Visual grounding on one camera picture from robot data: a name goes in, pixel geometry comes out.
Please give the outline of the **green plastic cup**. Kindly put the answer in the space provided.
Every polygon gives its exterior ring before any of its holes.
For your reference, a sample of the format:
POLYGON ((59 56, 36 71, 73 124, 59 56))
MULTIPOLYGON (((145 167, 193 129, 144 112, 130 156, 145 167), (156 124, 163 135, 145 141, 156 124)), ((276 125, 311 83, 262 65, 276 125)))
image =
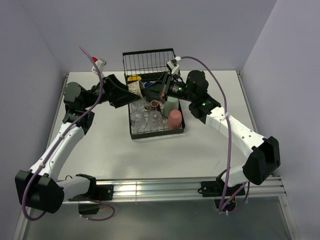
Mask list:
POLYGON ((169 117, 172 110, 179 109, 179 100, 177 98, 169 96, 167 101, 164 103, 163 114, 166 118, 169 117))

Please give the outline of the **black wire dish rack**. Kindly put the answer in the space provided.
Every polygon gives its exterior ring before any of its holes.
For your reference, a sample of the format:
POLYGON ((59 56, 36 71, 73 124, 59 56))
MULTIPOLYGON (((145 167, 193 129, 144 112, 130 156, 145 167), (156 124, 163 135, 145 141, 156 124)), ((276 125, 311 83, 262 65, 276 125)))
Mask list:
MULTIPOLYGON (((122 54, 125 83, 139 81, 146 89, 158 83, 164 91, 163 81, 170 80, 167 62, 176 54, 172 48, 129 51, 122 54)), ((168 117, 164 110, 169 102, 156 92, 153 97, 144 97, 128 105, 129 133, 132 140, 181 134, 185 130, 182 119, 178 129, 168 128, 168 117)))

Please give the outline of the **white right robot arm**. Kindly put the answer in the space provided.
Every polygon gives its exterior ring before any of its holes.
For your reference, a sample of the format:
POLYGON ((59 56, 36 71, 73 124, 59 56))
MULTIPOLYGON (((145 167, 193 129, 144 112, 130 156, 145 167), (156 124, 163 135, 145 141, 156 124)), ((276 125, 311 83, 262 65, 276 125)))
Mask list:
POLYGON ((220 132, 241 150, 247 160, 220 176, 216 183, 220 194, 227 195, 234 186, 246 182, 261 185, 281 165, 279 141, 273 136, 266 138, 254 132, 230 115, 223 105, 210 96, 208 87, 205 73, 192 70, 186 82, 177 81, 172 74, 165 74, 141 92, 149 99, 167 100, 172 97, 188 101, 188 109, 196 119, 220 132))

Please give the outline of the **yellow ceramic mug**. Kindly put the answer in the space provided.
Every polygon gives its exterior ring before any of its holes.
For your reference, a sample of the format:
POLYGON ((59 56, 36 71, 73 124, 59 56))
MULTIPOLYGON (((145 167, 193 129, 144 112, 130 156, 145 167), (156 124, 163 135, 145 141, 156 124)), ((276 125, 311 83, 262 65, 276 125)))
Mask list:
POLYGON ((128 82, 140 81, 141 79, 140 75, 130 75, 127 77, 128 82))

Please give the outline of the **dark blue mug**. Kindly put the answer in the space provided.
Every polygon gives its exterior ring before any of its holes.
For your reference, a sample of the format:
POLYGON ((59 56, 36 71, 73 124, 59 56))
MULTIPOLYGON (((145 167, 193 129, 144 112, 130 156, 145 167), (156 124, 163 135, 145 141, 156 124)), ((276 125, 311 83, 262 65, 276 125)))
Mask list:
POLYGON ((148 87, 152 86, 153 84, 154 84, 153 81, 149 81, 149 82, 144 82, 144 83, 143 83, 143 86, 144 86, 145 88, 148 88, 148 87))

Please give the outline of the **clear glass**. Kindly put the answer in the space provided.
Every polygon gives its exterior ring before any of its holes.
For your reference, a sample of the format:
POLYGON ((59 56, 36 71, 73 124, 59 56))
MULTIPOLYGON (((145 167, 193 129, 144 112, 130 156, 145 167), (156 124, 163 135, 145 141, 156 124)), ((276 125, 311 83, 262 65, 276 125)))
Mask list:
POLYGON ((158 128, 163 124, 163 116, 161 112, 153 110, 148 114, 148 122, 147 125, 150 128, 158 128))
POLYGON ((145 106, 145 100, 144 99, 140 99, 140 100, 136 100, 132 103, 132 108, 133 109, 141 109, 145 106))
POLYGON ((135 110, 130 114, 130 124, 134 129, 139 129, 146 124, 145 115, 141 110, 135 110))

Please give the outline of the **small brown glass jar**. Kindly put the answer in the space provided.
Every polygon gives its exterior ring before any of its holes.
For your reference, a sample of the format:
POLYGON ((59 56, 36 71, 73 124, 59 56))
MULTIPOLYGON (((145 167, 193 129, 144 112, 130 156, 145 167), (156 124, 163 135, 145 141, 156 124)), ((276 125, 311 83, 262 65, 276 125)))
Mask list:
POLYGON ((142 90, 144 89, 143 83, 140 80, 129 83, 128 91, 135 95, 138 95, 141 99, 144 98, 142 90))

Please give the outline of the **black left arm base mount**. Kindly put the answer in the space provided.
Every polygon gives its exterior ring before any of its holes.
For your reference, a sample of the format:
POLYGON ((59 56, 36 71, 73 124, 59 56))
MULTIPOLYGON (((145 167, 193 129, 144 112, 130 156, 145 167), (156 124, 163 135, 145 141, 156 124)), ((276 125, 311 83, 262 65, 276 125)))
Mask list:
POLYGON ((78 212, 81 215, 96 215, 101 207, 101 201, 110 201, 113 198, 114 185, 97 185, 93 195, 81 194, 76 197, 78 201, 89 201, 90 203, 79 203, 78 212))

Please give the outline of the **black metal mug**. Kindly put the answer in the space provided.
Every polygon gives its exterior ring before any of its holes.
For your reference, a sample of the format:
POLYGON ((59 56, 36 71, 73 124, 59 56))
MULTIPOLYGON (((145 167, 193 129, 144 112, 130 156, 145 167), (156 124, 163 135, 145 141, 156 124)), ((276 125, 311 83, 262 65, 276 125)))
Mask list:
POLYGON ((152 100, 151 102, 147 103, 144 106, 144 109, 151 112, 151 111, 158 111, 161 112, 161 105, 157 100, 152 100))

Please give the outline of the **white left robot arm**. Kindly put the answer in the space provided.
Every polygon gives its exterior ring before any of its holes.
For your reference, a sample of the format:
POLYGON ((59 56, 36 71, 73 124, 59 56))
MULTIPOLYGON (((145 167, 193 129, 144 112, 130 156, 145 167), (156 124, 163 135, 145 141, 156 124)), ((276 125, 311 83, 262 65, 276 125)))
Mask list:
POLYGON ((77 82, 65 85, 65 116, 58 134, 29 170, 20 170, 15 176, 19 202, 27 219, 31 218, 27 213, 28 207, 53 214, 64 201, 76 196, 86 200, 96 197, 95 177, 80 173, 70 180, 57 181, 60 171, 75 146, 89 131, 95 116, 92 109, 104 102, 119 108, 140 100, 143 88, 139 80, 125 85, 114 74, 101 77, 99 83, 89 90, 77 82))

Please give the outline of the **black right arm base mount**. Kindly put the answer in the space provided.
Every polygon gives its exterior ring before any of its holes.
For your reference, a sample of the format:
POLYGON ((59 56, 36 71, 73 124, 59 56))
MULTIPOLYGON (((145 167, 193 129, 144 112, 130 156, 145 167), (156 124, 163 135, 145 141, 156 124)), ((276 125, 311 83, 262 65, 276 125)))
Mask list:
MULTIPOLYGON (((221 197, 223 195, 225 183, 222 180, 202 181, 200 188, 197 190, 204 198, 206 197, 221 197)), ((226 188, 226 197, 231 197, 240 189, 242 184, 237 184, 233 187, 226 188)))

